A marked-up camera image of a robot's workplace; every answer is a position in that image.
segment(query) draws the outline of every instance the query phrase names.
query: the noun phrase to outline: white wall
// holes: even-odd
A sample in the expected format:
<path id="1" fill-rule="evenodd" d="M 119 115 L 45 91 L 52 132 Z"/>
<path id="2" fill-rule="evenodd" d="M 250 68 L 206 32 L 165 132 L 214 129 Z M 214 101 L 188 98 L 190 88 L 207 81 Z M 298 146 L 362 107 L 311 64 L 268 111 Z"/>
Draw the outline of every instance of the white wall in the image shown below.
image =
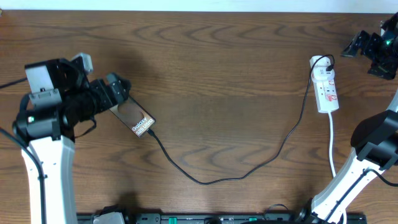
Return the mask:
<path id="1" fill-rule="evenodd" d="M 0 8 L 48 10 L 395 13 L 398 0 L 0 0 Z"/>

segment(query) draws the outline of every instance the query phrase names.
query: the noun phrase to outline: green led light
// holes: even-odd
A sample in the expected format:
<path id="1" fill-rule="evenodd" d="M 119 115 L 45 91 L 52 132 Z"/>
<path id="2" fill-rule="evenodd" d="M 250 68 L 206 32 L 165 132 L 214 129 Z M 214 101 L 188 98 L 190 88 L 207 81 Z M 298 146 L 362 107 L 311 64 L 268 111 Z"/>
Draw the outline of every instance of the green led light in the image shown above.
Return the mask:
<path id="1" fill-rule="evenodd" d="M 32 123 L 33 121 L 35 121 L 35 118 L 33 116 L 27 118 L 28 123 Z"/>

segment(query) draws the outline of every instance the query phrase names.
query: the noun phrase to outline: white power strip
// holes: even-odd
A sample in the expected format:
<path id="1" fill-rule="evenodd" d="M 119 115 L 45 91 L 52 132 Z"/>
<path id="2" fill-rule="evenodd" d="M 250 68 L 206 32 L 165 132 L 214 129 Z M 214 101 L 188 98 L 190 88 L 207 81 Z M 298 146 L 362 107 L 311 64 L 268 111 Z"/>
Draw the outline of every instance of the white power strip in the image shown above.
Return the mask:
<path id="1" fill-rule="evenodd" d="M 320 55 L 314 56 L 310 60 L 310 66 L 320 58 Z M 315 98 L 319 113 L 328 113 L 338 109 L 337 92 L 335 86 L 335 71 L 327 71 L 326 68 L 331 65 L 329 58 L 324 57 L 314 66 L 311 78 L 315 89 Z"/>

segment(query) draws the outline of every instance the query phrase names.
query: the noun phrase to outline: wooden table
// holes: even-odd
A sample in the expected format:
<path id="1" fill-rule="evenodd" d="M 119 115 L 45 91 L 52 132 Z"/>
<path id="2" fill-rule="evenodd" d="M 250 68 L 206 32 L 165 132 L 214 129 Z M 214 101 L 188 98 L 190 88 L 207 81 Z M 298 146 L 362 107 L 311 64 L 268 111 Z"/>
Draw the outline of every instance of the wooden table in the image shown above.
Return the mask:
<path id="1" fill-rule="evenodd" d="M 92 56 L 90 80 L 116 72 L 157 118 L 169 154 L 202 181 L 239 177 L 275 155 L 299 117 L 312 55 L 334 54 L 340 109 L 335 164 L 350 152 L 356 125 L 387 107 L 397 81 L 366 74 L 364 57 L 341 58 L 360 30 L 379 32 L 390 15 L 202 12 L 6 11 L 0 17 L 0 84 L 25 77 L 24 65 Z M 11 131 L 28 83 L 0 90 L 0 125 Z M 76 206 L 94 212 L 120 203 L 133 211 L 298 210 L 331 180 L 328 116 L 313 87 L 303 120 L 279 158 L 246 180 L 201 186 L 165 158 L 150 136 L 138 139 L 109 111 L 77 140 Z M 76 127 L 82 133 L 91 123 Z M 29 186 L 21 151 L 0 137 L 0 223 L 29 223 Z M 385 176 L 398 182 L 397 168 Z M 396 223 L 398 190 L 372 181 L 349 206 L 369 223 Z"/>

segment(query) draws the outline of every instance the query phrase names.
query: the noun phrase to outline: black cable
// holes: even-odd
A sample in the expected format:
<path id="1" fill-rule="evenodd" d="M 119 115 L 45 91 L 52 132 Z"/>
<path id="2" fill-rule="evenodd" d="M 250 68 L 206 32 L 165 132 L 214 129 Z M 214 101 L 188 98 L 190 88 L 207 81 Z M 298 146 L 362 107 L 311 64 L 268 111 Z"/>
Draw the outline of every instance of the black cable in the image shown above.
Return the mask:
<path id="1" fill-rule="evenodd" d="M 337 207 L 343 202 L 343 200 L 347 197 L 347 195 L 355 188 L 355 186 L 359 183 L 359 181 L 361 181 L 366 176 L 366 174 L 368 174 L 369 172 L 375 173 L 385 184 L 387 184 L 387 185 L 389 185 L 391 187 L 398 187 L 398 184 L 389 182 L 381 174 L 379 174 L 376 170 L 374 170 L 374 169 L 366 169 L 359 176 L 359 178 L 349 187 L 349 189 L 344 193 L 344 195 L 340 198 L 340 200 L 338 200 L 336 202 L 336 205 L 333 207 L 333 209 L 331 210 L 329 215 L 326 217 L 326 220 L 325 220 L 326 222 L 329 221 L 330 217 L 334 214 L 334 212 L 336 211 Z"/>
<path id="2" fill-rule="evenodd" d="M 367 170 L 366 170 L 366 173 L 368 173 L 368 172 L 373 172 L 373 173 L 375 173 L 375 174 L 381 179 L 381 181 L 383 181 L 383 182 L 384 182 L 385 184 L 387 184 L 388 186 L 391 186 L 391 187 L 398 187 L 398 184 L 389 182 L 389 181 L 386 180 L 381 174 L 379 174 L 376 170 L 374 170 L 374 169 L 367 169 Z"/>
<path id="3" fill-rule="evenodd" d="M 248 177 L 250 174 L 252 174 L 254 171 L 258 170 L 259 168 L 267 165 L 268 163 L 274 161 L 280 154 L 283 146 L 285 145 L 287 139 L 289 138 L 289 136 L 294 132 L 294 130 L 297 128 L 297 126 L 300 124 L 301 119 L 303 117 L 303 113 L 304 113 L 304 108 L 305 108 L 305 101 L 307 99 L 307 95 L 308 95 L 308 90 L 310 89 L 311 86 L 311 73 L 312 70 L 314 68 L 314 66 L 317 64 L 317 62 L 319 60 L 321 60 L 324 57 L 331 57 L 333 59 L 333 65 L 335 64 L 335 58 L 333 55 L 331 54 L 327 54 L 327 55 L 323 55 L 320 58 L 318 58 L 315 63 L 312 65 L 311 69 L 310 69 L 310 74 L 308 75 L 308 85 L 307 85 L 307 89 L 305 90 L 305 94 L 304 94 L 304 99 L 303 99 L 303 105 L 301 108 L 301 112 L 300 112 L 300 117 L 296 123 L 296 125 L 292 128 L 292 130 L 289 131 L 289 133 L 286 135 L 285 139 L 282 141 L 282 144 L 280 145 L 280 148 L 277 152 L 277 154 L 270 160 L 263 162 L 262 164 L 259 164 L 258 166 L 256 166 L 255 168 L 253 168 L 252 170 L 250 170 L 247 174 L 245 174 L 242 177 L 235 177 L 235 178 L 224 178 L 224 179 L 219 179 L 219 180 L 214 180 L 214 181 L 210 181 L 210 182 L 200 182 L 199 180 L 196 180 L 195 178 L 193 178 L 191 175 L 189 175 L 187 172 L 185 172 L 181 167 L 179 167 L 174 161 L 173 159 L 169 156 L 169 154 L 167 153 L 166 149 L 163 147 L 163 144 L 161 143 L 161 141 L 159 140 L 159 138 L 155 135 L 155 132 L 153 132 L 151 129 L 148 130 L 148 133 L 154 137 L 157 141 L 157 143 L 159 143 L 159 146 L 162 148 L 162 151 L 164 153 L 164 155 L 166 156 L 166 158 L 169 160 L 169 162 L 171 162 L 171 164 L 173 164 L 181 173 L 183 173 L 185 176 L 187 176 L 189 179 L 191 179 L 192 181 L 194 181 L 197 184 L 200 185 L 210 185 L 210 184 L 215 184 L 221 181 L 226 181 L 226 180 L 243 180 L 246 177 Z"/>
<path id="4" fill-rule="evenodd" d="M 25 111 L 27 109 L 27 105 L 29 104 L 29 95 L 30 93 L 26 93 L 22 99 L 21 102 L 19 103 L 19 111 Z"/>
<path id="5" fill-rule="evenodd" d="M 284 204 L 278 203 L 278 204 L 273 204 L 273 205 L 271 205 L 270 207 L 268 207 L 267 210 L 264 212 L 264 217 L 265 217 L 265 215 L 267 215 L 267 213 L 268 213 L 271 209 L 273 209 L 273 208 L 275 208 L 275 207 L 284 207 L 284 208 L 286 208 L 286 210 L 289 212 L 289 209 L 288 209 Z"/>
<path id="6" fill-rule="evenodd" d="M 79 136 L 76 136 L 75 139 L 76 139 L 76 138 L 83 137 L 83 136 L 85 136 L 86 134 L 92 132 L 94 129 L 96 129 L 96 127 L 97 127 L 97 121 L 94 119 L 94 116 L 90 117 L 90 121 L 93 122 L 93 125 L 92 125 L 89 129 L 87 129 L 83 134 L 81 134 L 81 135 L 79 135 Z"/>
<path id="7" fill-rule="evenodd" d="M 15 85 L 15 84 L 18 84 L 18 83 L 21 83 L 21 82 L 24 82 L 24 81 L 26 81 L 26 80 L 27 80 L 27 78 L 21 78 L 21 79 L 18 79 L 18 80 L 9 82 L 9 83 L 7 83 L 7 84 L 1 85 L 1 86 L 0 86 L 0 89 L 5 88 L 5 87 L 9 87 L 9 86 L 12 86 L 12 85 Z"/>
<path id="8" fill-rule="evenodd" d="M 29 150 L 27 150 L 27 145 L 24 142 L 21 142 L 20 140 L 16 139 L 14 136 L 12 136 L 3 128 L 0 128 L 0 133 L 2 133 L 8 139 L 16 143 L 29 156 L 29 158 L 32 159 L 33 163 L 35 164 L 37 172 L 39 173 L 38 180 L 40 182 L 40 205 L 41 205 L 42 223 L 46 224 L 47 216 L 45 214 L 45 188 L 44 188 L 45 175 L 43 172 L 43 168 L 40 165 L 40 162 L 36 159 L 35 156 L 33 156 L 33 154 Z"/>

